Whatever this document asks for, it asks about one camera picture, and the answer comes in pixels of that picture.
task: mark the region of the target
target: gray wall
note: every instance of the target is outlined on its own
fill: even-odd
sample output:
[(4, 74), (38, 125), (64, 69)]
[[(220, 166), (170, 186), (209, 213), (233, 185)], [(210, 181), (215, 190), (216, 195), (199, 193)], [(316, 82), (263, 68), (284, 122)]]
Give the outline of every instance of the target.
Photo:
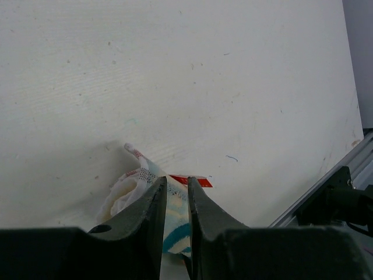
[(343, 0), (363, 128), (373, 128), (373, 0)]

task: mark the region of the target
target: white tabletop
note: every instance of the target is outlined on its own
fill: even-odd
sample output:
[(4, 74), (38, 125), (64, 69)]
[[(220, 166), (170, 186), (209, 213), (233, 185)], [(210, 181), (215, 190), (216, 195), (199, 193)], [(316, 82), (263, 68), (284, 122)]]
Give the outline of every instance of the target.
[(93, 227), (133, 163), (125, 142), (266, 226), (363, 138), (341, 0), (13, 0), (0, 15), (2, 228)]

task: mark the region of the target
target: blue mark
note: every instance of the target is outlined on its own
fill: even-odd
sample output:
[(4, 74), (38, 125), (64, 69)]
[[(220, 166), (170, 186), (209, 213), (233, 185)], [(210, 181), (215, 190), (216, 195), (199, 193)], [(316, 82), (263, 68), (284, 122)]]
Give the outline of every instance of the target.
[(133, 122), (134, 124), (138, 124), (138, 120), (137, 119), (135, 119), (135, 118), (130, 118), (129, 120), (126, 120), (125, 122), (124, 122), (124, 124), (127, 124), (127, 123), (129, 123), (129, 122)]
[(229, 155), (226, 155), (227, 158), (230, 158), (230, 159), (234, 159), (236, 162), (238, 162), (238, 159), (236, 159), (235, 157), (232, 157), (232, 156), (229, 156)]

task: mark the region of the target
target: red tag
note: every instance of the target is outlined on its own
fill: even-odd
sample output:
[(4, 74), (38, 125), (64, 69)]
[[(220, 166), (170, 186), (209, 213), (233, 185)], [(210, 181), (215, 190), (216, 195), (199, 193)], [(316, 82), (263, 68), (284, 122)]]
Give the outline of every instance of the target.
[(212, 188), (211, 183), (206, 177), (202, 176), (183, 176), (183, 175), (170, 175), (170, 177), (174, 178), (177, 180), (179, 183), (183, 185), (188, 185), (188, 177), (196, 177), (199, 184), (201, 185), (202, 188)]

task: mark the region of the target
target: patterned fabric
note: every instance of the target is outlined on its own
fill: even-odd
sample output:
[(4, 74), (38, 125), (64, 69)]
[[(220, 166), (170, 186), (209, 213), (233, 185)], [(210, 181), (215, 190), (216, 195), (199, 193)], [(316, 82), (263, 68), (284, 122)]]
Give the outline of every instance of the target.
[(191, 256), (188, 216), (187, 187), (168, 176), (162, 169), (144, 157), (131, 144), (124, 148), (133, 154), (140, 163), (140, 168), (125, 173), (111, 187), (100, 212), (97, 215), (99, 223), (103, 223), (128, 205), (138, 200), (158, 177), (167, 178), (167, 207), (164, 224), (163, 252)]

